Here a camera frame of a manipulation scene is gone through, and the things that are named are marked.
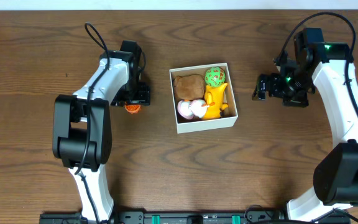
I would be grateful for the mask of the green numbered dice ball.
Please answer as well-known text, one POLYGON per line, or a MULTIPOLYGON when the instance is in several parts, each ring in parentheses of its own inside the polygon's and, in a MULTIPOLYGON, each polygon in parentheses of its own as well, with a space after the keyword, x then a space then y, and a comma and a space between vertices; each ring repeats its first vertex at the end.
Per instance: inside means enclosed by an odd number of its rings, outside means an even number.
POLYGON ((226 72, 221 67, 211 67, 204 75, 204 82, 208 86, 217 88, 226 81, 226 72))

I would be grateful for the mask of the orange lattice ball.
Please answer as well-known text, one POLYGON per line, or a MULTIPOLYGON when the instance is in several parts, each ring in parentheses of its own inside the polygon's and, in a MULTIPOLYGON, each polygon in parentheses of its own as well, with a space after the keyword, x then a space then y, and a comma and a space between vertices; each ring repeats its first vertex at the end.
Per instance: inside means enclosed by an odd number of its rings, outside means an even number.
POLYGON ((130 114, 137 114, 141 109, 141 105, 125 105, 124 108, 130 114))

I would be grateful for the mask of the brown plush toy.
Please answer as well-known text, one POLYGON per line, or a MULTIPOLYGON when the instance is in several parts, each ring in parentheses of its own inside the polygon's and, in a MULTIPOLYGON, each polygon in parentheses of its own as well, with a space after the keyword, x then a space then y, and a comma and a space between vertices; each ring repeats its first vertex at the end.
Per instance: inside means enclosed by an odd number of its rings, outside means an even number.
POLYGON ((177 76, 173 80, 174 94, 180 100, 201 99, 204 96, 205 87, 204 78, 199 74, 177 76))

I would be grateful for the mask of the pink white snail toy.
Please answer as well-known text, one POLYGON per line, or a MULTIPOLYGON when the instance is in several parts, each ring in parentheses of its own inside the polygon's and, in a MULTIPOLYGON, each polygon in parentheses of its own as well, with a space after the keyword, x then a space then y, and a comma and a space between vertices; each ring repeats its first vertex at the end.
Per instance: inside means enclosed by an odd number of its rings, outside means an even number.
POLYGON ((193 119, 195 117, 202 119, 205 117, 209 105, 205 100, 181 100, 177 104, 178 113, 185 119, 193 119))

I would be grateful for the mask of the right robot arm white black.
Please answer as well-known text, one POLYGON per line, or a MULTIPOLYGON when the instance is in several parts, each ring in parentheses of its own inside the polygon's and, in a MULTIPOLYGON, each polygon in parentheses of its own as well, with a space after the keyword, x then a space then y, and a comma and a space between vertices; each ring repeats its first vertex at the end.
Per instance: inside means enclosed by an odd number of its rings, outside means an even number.
POLYGON ((319 222, 334 212, 358 207, 358 85, 349 46, 301 44, 295 60, 283 55, 276 64, 278 73, 258 77, 253 100, 272 96, 285 106, 306 107, 307 94, 317 90, 333 138, 332 151, 314 170, 313 186, 288 201, 285 218, 319 222))

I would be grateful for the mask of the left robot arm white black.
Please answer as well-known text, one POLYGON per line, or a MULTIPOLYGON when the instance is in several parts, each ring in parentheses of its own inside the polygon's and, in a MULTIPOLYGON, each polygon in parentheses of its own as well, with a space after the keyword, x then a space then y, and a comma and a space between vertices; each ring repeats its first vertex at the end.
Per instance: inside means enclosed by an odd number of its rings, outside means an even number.
POLYGON ((62 223, 114 221, 105 168, 112 148, 110 107, 137 113, 150 104, 150 88, 140 80, 145 68, 141 60, 141 49, 105 52, 85 86, 55 100, 53 155, 73 176, 82 202, 81 213, 62 218, 62 223))

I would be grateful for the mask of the yellow rubber duck toy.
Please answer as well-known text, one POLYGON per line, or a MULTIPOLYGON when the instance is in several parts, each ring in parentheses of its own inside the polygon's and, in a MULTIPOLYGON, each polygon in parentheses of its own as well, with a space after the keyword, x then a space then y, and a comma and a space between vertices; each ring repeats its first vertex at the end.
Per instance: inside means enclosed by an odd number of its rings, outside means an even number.
POLYGON ((204 100, 206 102, 207 111, 202 117, 202 120, 221 118, 221 113, 228 108, 228 104, 223 102, 226 87, 227 83, 223 83, 216 88, 206 85, 204 100))

